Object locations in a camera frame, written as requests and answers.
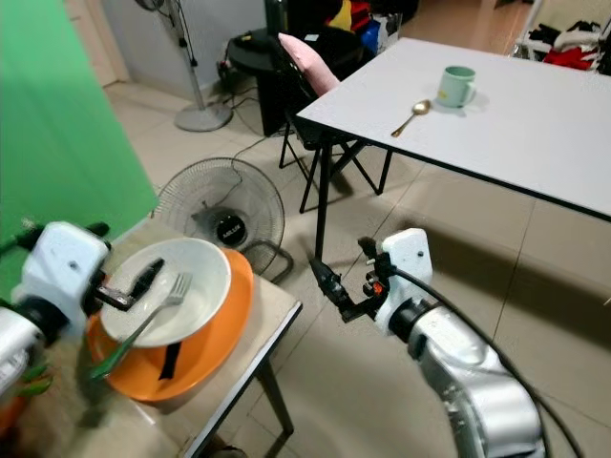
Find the light green mug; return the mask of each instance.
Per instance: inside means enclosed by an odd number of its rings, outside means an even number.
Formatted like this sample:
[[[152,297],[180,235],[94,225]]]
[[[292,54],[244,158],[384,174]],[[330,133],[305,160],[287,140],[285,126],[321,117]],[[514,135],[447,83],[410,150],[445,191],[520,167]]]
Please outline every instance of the light green mug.
[[[437,103],[450,108],[465,106],[475,96],[474,81],[474,70],[468,67],[447,67],[437,91]]]

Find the table edge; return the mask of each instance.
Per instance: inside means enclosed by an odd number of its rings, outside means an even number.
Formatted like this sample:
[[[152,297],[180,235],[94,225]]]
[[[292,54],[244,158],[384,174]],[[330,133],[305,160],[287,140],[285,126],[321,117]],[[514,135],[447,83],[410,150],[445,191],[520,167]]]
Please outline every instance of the table edge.
[[[255,377],[257,369],[261,363],[269,356],[269,354],[276,348],[276,345],[280,339],[284,336],[288,328],[293,324],[297,315],[302,311],[303,304],[301,301],[296,301],[293,307],[288,311],[280,326],[274,331],[271,337],[263,345],[261,350],[257,353],[250,366],[245,370],[240,379],[231,387],[229,393],[222,400],[221,404],[217,407],[214,414],[208,420],[206,426],[193,440],[189,448],[182,453],[181,456],[185,458],[196,457],[201,449],[207,444],[208,440],[217,431],[222,421],[225,419],[229,411],[233,408],[235,403],[238,402],[240,397],[245,392],[246,388]]]
[[[457,172],[457,173],[459,173],[461,175],[466,175],[467,177],[472,177],[472,178],[480,179],[482,181],[486,181],[488,183],[495,184],[497,186],[502,186],[503,188],[507,188],[507,189],[510,189],[512,191],[519,192],[521,194],[524,194],[526,196],[530,196],[532,198],[539,198],[541,200],[545,200],[546,202],[554,203],[556,205],[559,205],[560,207],[568,208],[569,210],[573,210],[575,212],[582,213],[582,214],[587,215],[587,216],[592,217],[592,218],[601,219],[601,220],[606,221],[606,222],[611,222],[611,214],[607,215],[607,214],[599,212],[597,210],[593,210],[591,208],[584,207],[582,205],[578,205],[578,204],[573,203],[573,202],[569,202],[568,200],[562,200],[560,198],[554,198],[552,196],[549,196],[547,194],[541,193],[539,191],[534,191],[532,189],[525,188],[525,187],[522,187],[522,186],[518,186],[517,184],[513,184],[513,183],[510,183],[508,181],[503,181],[502,179],[498,179],[498,178],[494,178],[494,177],[489,177],[487,175],[479,174],[477,172],[473,172],[471,170],[463,169],[463,168],[458,167],[456,165],[449,164],[448,162],[443,162],[441,160],[433,159],[433,158],[428,157],[428,156],[422,156],[422,155],[419,155],[417,153],[413,153],[413,152],[408,151],[408,150],[403,150],[403,149],[397,148],[395,146],[390,146],[390,145],[382,143],[380,141],[372,140],[372,139],[367,138],[365,136],[353,134],[351,132],[347,132],[347,131],[344,131],[342,129],[338,129],[336,127],[329,126],[329,125],[324,124],[322,122],[315,121],[315,120],[313,120],[313,119],[311,119],[309,117],[302,116],[301,115],[302,112],[303,112],[303,110],[301,112],[299,112],[297,114],[297,116],[300,117],[301,119],[305,119],[305,120],[307,120],[309,122],[313,122],[314,124],[316,124],[318,126],[321,126],[321,127],[325,128],[325,129],[327,129],[329,131],[332,131],[333,133],[343,134],[343,135],[350,135],[350,136],[353,136],[355,139],[359,139],[359,140],[364,141],[368,145],[377,146],[378,148],[382,148],[384,150],[391,150],[393,153],[397,153],[399,155],[403,155],[403,156],[411,157],[411,158],[414,158],[414,159],[418,159],[418,160],[421,160],[421,161],[423,161],[423,162],[425,162],[427,164],[432,164],[432,165],[435,165],[437,167],[441,167],[442,169],[450,170],[452,172]]]

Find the electric fan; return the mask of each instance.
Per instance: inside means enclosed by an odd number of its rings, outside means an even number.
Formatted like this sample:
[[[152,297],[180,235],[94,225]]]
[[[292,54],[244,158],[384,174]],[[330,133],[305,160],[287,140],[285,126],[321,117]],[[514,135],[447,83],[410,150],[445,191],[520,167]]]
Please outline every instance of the electric fan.
[[[231,157],[215,157],[190,165],[159,193],[153,218],[187,237],[205,239],[240,251],[255,273],[261,274],[277,255],[293,267],[280,248],[284,207],[278,190],[257,167]]]
[[[198,78],[195,74],[198,61],[193,54],[193,46],[189,38],[189,31],[180,0],[136,0],[136,3],[147,11],[158,11],[163,17],[168,19],[167,23],[169,23],[170,30],[177,40],[187,65],[195,104],[177,113],[174,119],[176,126],[184,131],[210,132],[216,131],[227,124],[233,114],[229,107],[220,103],[206,106],[203,102],[200,83],[198,83]],[[161,11],[163,5],[167,7],[167,13]],[[185,30],[187,30],[186,39],[184,36]]]

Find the white table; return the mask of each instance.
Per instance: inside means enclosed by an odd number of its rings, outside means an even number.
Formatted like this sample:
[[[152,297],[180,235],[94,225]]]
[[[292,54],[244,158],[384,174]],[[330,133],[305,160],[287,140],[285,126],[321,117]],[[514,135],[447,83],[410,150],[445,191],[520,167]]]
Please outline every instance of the white table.
[[[464,109],[435,106],[390,136],[445,67],[477,72]],[[611,221],[611,77],[401,39],[300,117],[367,143]],[[316,255],[322,256],[330,146],[323,148]]]

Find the black cable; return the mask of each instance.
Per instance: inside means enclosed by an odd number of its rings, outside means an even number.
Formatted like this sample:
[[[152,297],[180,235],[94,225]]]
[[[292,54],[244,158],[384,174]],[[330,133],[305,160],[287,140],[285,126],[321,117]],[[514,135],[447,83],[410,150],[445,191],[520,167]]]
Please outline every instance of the black cable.
[[[240,105],[242,105],[244,102],[247,102],[248,100],[252,100],[253,102],[259,103],[259,99],[255,98],[255,97],[245,97],[240,102],[235,104],[232,108],[235,110],[236,108],[240,107]]]
[[[260,138],[259,140],[255,141],[252,145],[247,146],[241,150],[239,150],[236,154],[234,154],[231,157],[231,168],[232,170],[236,173],[236,175],[240,178],[240,181],[238,181],[236,184],[234,184],[231,189],[229,191],[227,191],[227,194],[225,194],[221,200],[219,200],[218,202],[216,202],[214,205],[212,205],[213,207],[216,207],[217,205],[222,204],[223,202],[225,202],[227,200],[227,198],[229,198],[229,196],[231,195],[231,193],[233,193],[233,190],[236,189],[238,186],[240,186],[243,182],[242,179],[242,175],[240,174],[240,172],[238,172],[235,167],[234,167],[234,163],[235,160],[238,158],[239,155],[241,155],[242,153],[245,153],[246,151],[250,150],[251,148],[254,148],[255,146],[257,146],[259,143],[262,143],[263,141],[267,140],[267,137],[263,137]]]
[[[548,413],[548,415],[552,418],[554,423],[556,423],[556,425],[560,429],[560,432],[564,435],[564,438],[568,442],[569,446],[571,446],[571,449],[575,453],[575,456],[578,457],[578,458],[582,458],[583,457],[583,452],[581,451],[581,447],[579,446],[579,443],[577,442],[577,439],[575,438],[573,433],[569,430],[568,426],[559,417],[559,415],[554,411],[554,409],[547,403],[547,401],[545,401],[543,399],[543,397],[540,396],[537,393],[537,391],[533,388],[533,386],[530,385],[524,379],[524,377],[519,373],[517,368],[511,362],[509,357],[500,349],[500,347],[498,347],[498,345],[496,345],[496,343],[490,337],[488,337],[488,335],[486,335],[486,333],[484,333],[484,331],[482,331],[479,328],[479,326],[477,326],[477,324],[475,324],[465,313],[462,312],[462,310],[460,310],[456,305],[454,305],[452,303],[452,301],[450,301],[448,298],[446,298],[444,295],[442,295],[441,293],[436,291],[431,286],[428,286],[423,281],[419,280],[418,278],[414,277],[413,275],[410,275],[407,272],[405,272],[405,271],[403,271],[401,269],[398,269],[398,268],[396,268],[394,266],[392,267],[391,272],[394,275],[397,275],[397,276],[401,277],[402,279],[405,279],[405,280],[415,284],[420,289],[422,289],[423,291],[427,292],[429,295],[431,295],[432,297],[434,297],[435,299],[437,299],[438,301],[443,303],[450,310],[452,310],[452,312],[458,318],[460,318],[463,322],[465,322],[468,326],[470,326],[471,329],[475,332],[475,334],[477,334],[482,341],[484,341],[487,345],[490,346],[490,348],[492,350],[494,350],[496,352],[496,354],[498,355],[498,360],[500,361],[500,363],[503,364],[503,366],[524,387],[526,392],[533,399],[533,402],[535,404],[538,404],[539,406],[541,406]],[[551,457],[552,456],[552,449],[550,447],[549,437],[547,436],[547,431],[545,430],[545,425],[543,424],[543,418],[542,417],[541,417],[541,435],[543,436],[543,445],[545,446],[545,452],[547,453],[548,457]]]
[[[191,67],[197,67],[198,61],[195,58],[195,53],[193,51],[193,44],[191,43],[191,34],[189,33],[189,26],[187,26],[187,20],[184,17],[184,11],[182,10],[182,4],[180,0],[176,2],[179,5],[179,14],[182,20],[182,27],[187,34],[187,53],[189,53],[189,59],[191,60]]]
[[[252,91],[254,89],[257,89],[257,86],[253,86],[252,88],[248,88],[248,89],[246,89],[244,91],[241,91],[239,93],[234,93],[234,96],[237,97],[238,95],[244,95],[244,94],[249,93],[250,91]],[[250,97],[250,96],[247,97],[247,98],[250,99],[250,100],[255,100],[257,103],[259,103],[259,99],[258,98]],[[225,100],[223,100],[221,103],[224,104],[224,103],[227,103],[227,102],[230,102],[230,101],[231,101],[231,95],[229,95],[227,98],[225,98]]]
[[[244,120],[240,112],[236,110],[236,108],[238,108],[242,103],[243,101],[240,102],[240,104],[236,105],[235,96],[233,94],[231,95],[231,110],[233,110],[233,113],[238,115],[238,118],[240,119],[240,121],[243,123],[244,126],[248,128],[250,132],[252,132],[254,135],[262,135],[259,132],[255,131],[252,127],[250,127],[250,125]]]

